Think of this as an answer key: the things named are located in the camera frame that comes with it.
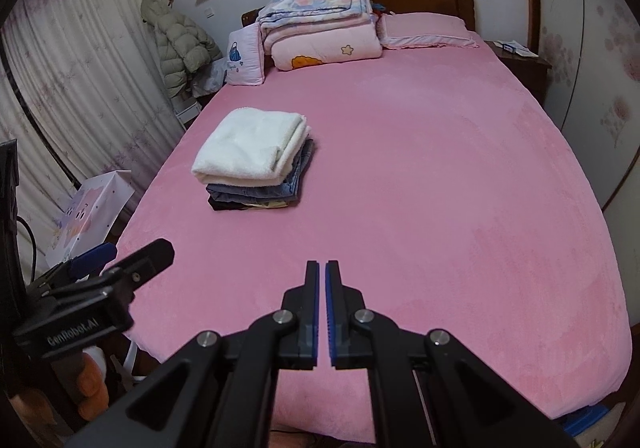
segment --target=black cable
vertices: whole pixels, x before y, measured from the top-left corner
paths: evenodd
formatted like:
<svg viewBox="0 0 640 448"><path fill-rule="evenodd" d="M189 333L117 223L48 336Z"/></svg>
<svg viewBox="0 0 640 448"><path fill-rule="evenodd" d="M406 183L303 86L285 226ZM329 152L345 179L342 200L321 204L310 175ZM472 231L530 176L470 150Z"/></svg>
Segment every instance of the black cable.
<svg viewBox="0 0 640 448"><path fill-rule="evenodd" d="M80 185L82 183L78 181L78 178L76 178L76 176L73 175L70 168L65 165L65 162L62 161L62 158L53 149L53 147L51 146L51 143L49 143L49 140L46 138L46 136L42 132L40 125L38 124L35 116L31 112L31 109L27 105L27 102L24 99L24 96L22 96L22 93L20 92L20 88L18 88L18 84L15 81L14 72L11 70L11 66L9 65L9 58L6 55L6 50L4 48L4 43L2 41L1 36L0 36L0 63L2 63L2 67L4 68L4 73L6 74L6 78L9 81L9 85L11 86L11 89L14 91L15 98L17 99L18 104L22 109L22 112L24 113L24 115L27 117L27 120L31 124L31 127L33 128L35 133L38 135L38 138L40 138L40 141L45 146L49 154L51 154L51 157L53 157L53 160L62 169L62 172L65 173L66 178L69 181L71 181L71 183L73 184L76 190L80 190Z"/></svg>
<svg viewBox="0 0 640 448"><path fill-rule="evenodd" d="M36 237L33 236L33 232L27 221L25 221L22 217L18 215L17 221L27 228L27 233L29 234L29 238L31 239L31 248L33 248L33 258L31 259L31 280L29 283L31 284L36 279L36 259L38 251L36 249Z"/></svg>

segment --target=pink blanket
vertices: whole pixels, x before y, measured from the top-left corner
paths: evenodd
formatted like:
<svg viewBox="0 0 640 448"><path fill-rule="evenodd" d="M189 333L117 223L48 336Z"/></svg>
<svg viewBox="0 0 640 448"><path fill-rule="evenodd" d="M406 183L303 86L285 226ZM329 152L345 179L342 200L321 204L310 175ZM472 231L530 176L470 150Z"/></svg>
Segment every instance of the pink blanket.
<svg viewBox="0 0 640 448"><path fill-rule="evenodd" d="M232 109L307 116L318 148L297 207L213 212L190 174ZM451 331L552 417L616 390L630 362L609 234L572 151L489 48L382 58L225 86L186 133L118 242L165 237L175 264L132 304L130 336L164 360L201 330L248 327L340 262L345 284L400 327ZM364 371L280 374L274 421L371 441Z"/></svg>

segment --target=light green puffer jacket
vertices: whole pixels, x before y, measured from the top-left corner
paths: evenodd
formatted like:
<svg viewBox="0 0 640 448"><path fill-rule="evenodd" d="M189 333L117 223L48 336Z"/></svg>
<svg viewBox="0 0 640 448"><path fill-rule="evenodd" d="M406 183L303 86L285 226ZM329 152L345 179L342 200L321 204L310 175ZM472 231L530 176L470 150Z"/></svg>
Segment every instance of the light green puffer jacket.
<svg viewBox="0 0 640 448"><path fill-rule="evenodd" d="M200 67L222 57L220 48L190 18L172 11L163 0L142 0L142 18L155 28L160 70L169 98L187 86Z"/></svg>

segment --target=paper on nightstand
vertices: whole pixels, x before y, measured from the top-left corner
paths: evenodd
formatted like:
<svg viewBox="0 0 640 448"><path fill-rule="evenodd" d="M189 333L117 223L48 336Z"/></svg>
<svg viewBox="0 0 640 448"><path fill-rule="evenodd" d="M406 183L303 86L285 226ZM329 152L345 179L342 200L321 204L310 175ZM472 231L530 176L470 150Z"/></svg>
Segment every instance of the paper on nightstand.
<svg viewBox="0 0 640 448"><path fill-rule="evenodd" d="M505 51L509 51L510 53L519 54L520 56L530 56L537 57L538 55L529 51L522 44L516 42L515 40L494 40L493 43L498 46L498 48L503 48Z"/></svg>

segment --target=metal screw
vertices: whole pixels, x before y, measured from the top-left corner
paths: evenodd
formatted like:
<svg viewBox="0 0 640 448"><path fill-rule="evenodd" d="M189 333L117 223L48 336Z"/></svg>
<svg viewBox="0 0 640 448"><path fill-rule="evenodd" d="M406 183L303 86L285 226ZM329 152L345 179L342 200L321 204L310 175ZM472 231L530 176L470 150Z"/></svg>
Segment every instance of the metal screw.
<svg viewBox="0 0 640 448"><path fill-rule="evenodd" d="M449 336L448 332L443 331L442 329L436 329L431 331L429 339L436 345L446 345L449 343L451 336Z"/></svg>
<svg viewBox="0 0 640 448"><path fill-rule="evenodd" d="M200 347L210 347L218 341L218 335L213 331L203 331L198 334L196 342Z"/></svg>
<svg viewBox="0 0 640 448"><path fill-rule="evenodd" d="M280 309L273 313L273 319L276 323L289 323L293 320L293 313L289 309Z"/></svg>
<svg viewBox="0 0 640 448"><path fill-rule="evenodd" d="M360 323L369 323L374 316L370 309L358 309L355 313L356 320Z"/></svg>

